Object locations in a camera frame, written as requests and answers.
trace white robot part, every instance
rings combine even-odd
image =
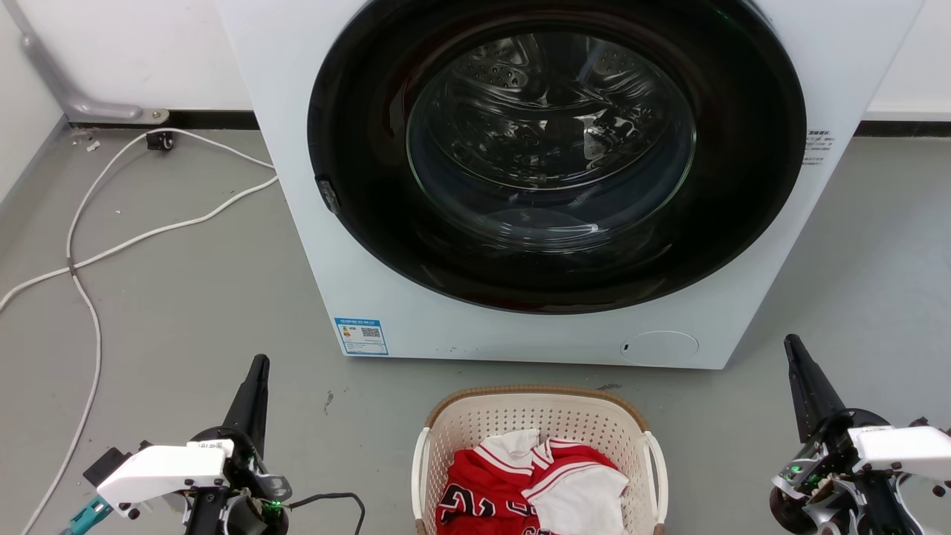
[[[859,462],[873,470],[899,469],[936,481],[951,480],[951,436],[932,426],[849,429]]]
[[[227,485],[224,459],[225,451],[218,447],[150,446],[125,461],[96,491],[127,518],[132,505],[170,492]]]

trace white wall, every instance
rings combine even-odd
[[[62,116],[0,7],[0,206]]]
[[[215,0],[17,1],[49,52],[94,99],[251,109]]]
[[[93,98],[149,108],[251,109],[215,0],[19,2]],[[926,0],[866,118],[951,120],[951,0]]]
[[[951,0],[925,0],[865,118],[951,121]]]

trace basket handle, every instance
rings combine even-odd
[[[664,462],[664,452],[660,449],[660,444],[654,438],[653,433],[644,431],[644,437],[647,439],[650,448],[650,456],[653,457],[657,468],[657,523],[663,524],[667,520],[667,501],[668,501],[668,482],[667,482],[667,463]]]
[[[417,520],[422,520],[422,453],[426,447],[426,439],[429,438],[429,427],[424,427],[419,432],[417,446],[413,451],[413,471],[410,474],[410,493],[413,500],[413,515]]]

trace white cable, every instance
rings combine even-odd
[[[99,174],[99,176],[96,178],[96,180],[92,183],[92,186],[89,187],[89,190],[86,192],[86,196],[83,197],[83,202],[80,203],[79,208],[76,209],[76,215],[74,215],[73,218],[72,218],[72,224],[69,225],[69,234],[67,235],[67,240],[66,240],[66,255],[67,255],[67,258],[68,258],[68,262],[71,262],[71,260],[69,260],[69,259],[70,259],[71,256],[72,256],[72,235],[73,235],[73,233],[74,233],[75,230],[76,230],[76,224],[79,222],[79,216],[83,213],[83,209],[86,207],[86,203],[88,202],[89,198],[92,196],[93,191],[94,191],[94,190],[96,189],[96,187],[99,185],[99,182],[103,179],[104,176],[106,176],[106,173],[109,171],[109,168],[112,167],[112,164],[114,164],[114,163],[116,162],[116,160],[118,160],[119,157],[122,156],[124,152],[126,152],[127,149],[129,149],[130,147],[132,147],[133,145],[135,145],[136,143],[138,143],[140,140],[142,140],[143,138],[145,138],[147,134],[149,134],[149,133],[157,133],[157,132],[177,132],[177,133],[180,133],[180,134],[182,134],[182,135],[186,135],[186,136],[193,137],[193,138],[195,138],[195,139],[204,141],[204,142],[206,142],[206,143],[208,143],[208,144],[210,144],[210,145],[214,145],[215,147],[218,147],[218,148],[220,148],[220,149],[225,149],[225,150],[228,150],[228,151],[230,151],[230,152],[233,152],[234,154],[236,154],[236,155],[238,155],[238,156],[241,156],[242,158],[244,158],[244,159],[246,159],[246,160],[249,160],[249,161],[251,161],[251,162],[254,162],[255,164],[258,164],[258,165],[260,165],[260,166],[264,166],[264,167],[266,167],[266,168],[271,168],[271,169],[274,168],[274,166],[272,166],[271,164],[268,164],[267,162],[258,160],[258,159],[256,159],[256,158],[252,158],[251,156],[248,156],[247,154],[244,154],[244,153],[242,153],[242,152],[238,152],[237,150],[234,150],[233,148],[228,147],[227,145],[222,145],[221,143],[218,143],[218,142],[215,142],[215,141],[211,141],[210,139],[204,138],[204,137],[202,137],[202,136],[200,136],[200,135],[191,133],[191,132],[189,132],[189,131],[180,130],[180,129],[154,129],[154,130],[150,130],[150,131],[148,131],[148,132],[146,132],[146,133],[144,133],[144,134],[142,134],[142,135],[136,137],[136,138],[133,139],[132,141],[130,141],[125,147],[122,148],[122,150],[120,150],[115,156],[113,156],[112,159],[109,161],[108,165],[106,165],[106,168],[103,169],[103,172]],[[233,205],[233,204],[236,203],[237,201],[241,200],[242,198],[244,198],[244,197],[250,195],[251,193],[254,193],[255,191],[260,191],[260,190],[262,190],[262,189],[264,189],[264,188],[267,188],[268,186],[274,184],[274,183],[277,182],[277,181],[278,181],[278,177],[275,176],[274,178],[268,180],[267,182],[265,182],[265,183],[263,183],[263,184],[257,185],[257,186],[255,186],[255,187],[253,187],[253,188],[249,188],[249,189],[246,189],[246,190],[242,191],[241,193],[238,193],[238,194],[235,195],[234,197],[231,197],[230,199],[228,199],[227,201],[225,201],[221,206],[219,206],[219,207],[217,207],[217,208],[211,210],[211,212],[209,212],[207,215],[205,215],[205,216],[203,216],[203,217],[199,217],[199,218],[197,218],[197,219],[192,219],[192,220],[189,220],[189,221],[182,221],[181,223],[176,223],[176,224],[174,224],[174,225],[168,225],[168,226],[162,227],[162,228],[156,228],[156,229],[154,229],[154,230],[151,230],[151,231],[149,231],[149,232],[146,232],[145,234],[141,234],[141,235],[139,235],[139,236],[136,236],[135,238],[132,238],[131,240],[128,240],[128,241],[126,241],[126,242],[123,242],[122,244],[120,244],[120,245],[118,245],[118,246],[116,246],[116,247],[114,247],[114,248],[111,248],[111,249],[109,249],[109,250],[105,250],[105,251],[103,251],[103,252],[97,254],[96,256],[93,256],[92,258],[89,258],[88,260],[84,260],[83,262],[75,263],[75,264],[73,264],[73,268],[74,268],[74,269],[83,268],[83,267],[88,266],[88,265],[90,265],[90,264],[92,264],[92,263],[94,263],[94,262],[98,262],[98,261],[100,261],[100,260],[102,260],[102,259],[104,259],[104,258],[106,258],[106,257],[108,257],[108,256],[110,256],[110,255],[112,255],[112,254],[115,254],[115,253],[117,253],[117,252],[119,252],[119,251],[121,251],[121,250],[123,250],[123,249],[125,249],[125,248],[129,248],[129,247],[131,247],[131,246],[133,246],[133,245],[135,245],[135,244],[137,244],[137,243],[143,241],[143,240],[146,239],[146,238],[150,238],[150,237],[152,237],[152,236],[155,236],[156,234],[161,234],[161,233],[163,233],[163,232],[168,232],[169,230],[174,230],[175,228],[189,227],[189,226],[191,226],[191,225],[197,225],[197,224],[199,224],[199,223],[203,223],[203,222],[205,222],[205,221],[211,219],[212,217],[218,215],[219,213],[222,212],[222,210],[224,210],[225,208],[230,207],[231,205]],[[42,283],[43,281],[46,281],[47,279],[51,279],[52,277],[55,277],[55,276],[57,276],[57,275],[62,275],[63,273],[68,273],[68,272],[69,272],[69,267],[63,267],[63,268],[61,268],[61,269],[57,269],[57,270],[55,270],[55,271],[51,271],[51,272],[49,272],[49,273],[47,273],[47,274],[45,274],[45,275],[40,275],[39,277],[30,279],[30,280],[26,281],[26,282],[23,283],[23,284],[17,285],[16,287],[14,287],[12,290],[10,290],[10,291],[7,293],[7,295],[3,298],[2,301],[0,301],[0,312],[3,311],[4,307],[7,306],[7,303],[9,303],[10,300],[11,300],[14,296],[16,296],[16,294],[20,293],[20,292],[23,291],[24,289],[27,289],[28,287],[31,287],[31,286],[33,286],[33,285]],[[102,367],[103,367],[103,331],[100,329],[100,326],[99,326],[99,315],[96,313],[96,308],[92,305],[92,301],[89,299],[89,296],[86,294],[86,291],[83,289],[82,283],[79,282],[79,277],[76,276],[75,274],[73,274],[72,280],[73,280],[74,283],[76,283],[76,288],[79,290],[80,295],[83,296],[83,300],[86,302],[86,306],[89,307],[89,313],[92,315],[92,324],[93,324],[93,326],[94,326],[95,329],[96,329],[96,368],[95,368],[94,375],[93,375],[93,377],[92,377],[92,388],[89,390],[89,397],[86,399],[86,407],[83,409],[83,416],[79,419],[79,425],[78,425],[77,428],[76,428],[76,433],[75,433],[75,434],[73,435],[73,437],[72,437],[72,442],[69,443],[69,450],[67,451],[66,458],[63,460],[63,464],[60,466],[59,471],[56,472],[56,477],[53,479],[52,485],[50,485],[50,486],[49,486],[49,489],[47,489],[47,493],[43,496],[43,500],[40,501],[40,505],[36,507],[36,510],[33,511],[32,516],[29,517],[29,521],[27,522],[27,526],[23,528],[23,531],[21,532],[21,535],[27,535],[27,534],[29,533],[29,531],[33,528],[33,525],[36,524],[36,520],[40,517],[40,513],[43,512],[43,509],[44,509],[44,508],[46,508],[47,503],[49,502],[49,498],[50,498],[50,496],[52,496],[52,494],[53,494],[53,491],[56,490],[56,487],[59,485],[60,481],[62,481],[62,479],[63,479],[63,474],[66,472],[66,468],[67,468],[67,466],[69,466],[69,461],[72,459],[72,455],[73,455],[73,453],[76,451],[76,446],[79,444],[79,439],[80,439],[80,438],[82,437],[82,435],[83,435],[83,429],[86,428],[86,422],[87,422],[88,419],[89,419],[89,411],[92,409],[92,400],[96,397],[96,391],[99,389],[99,377],[100,377],[100,375],[101,375],[101,371],[102,371]]]

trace black door rim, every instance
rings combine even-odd
[[[328,207],[387,267],[484,307],[604,311],[704,279],[785,204],[805,151],[805,104],[783,47],[746,2],[671,4],[370,3],[324,58],[311,97],[308,142]],[[636,51],[676,83],[693,114],[696,146],[681,190],[598,251],[487,253],[409,186],[406,125],[427,83],[466,50],[536,31],[582,32]]]

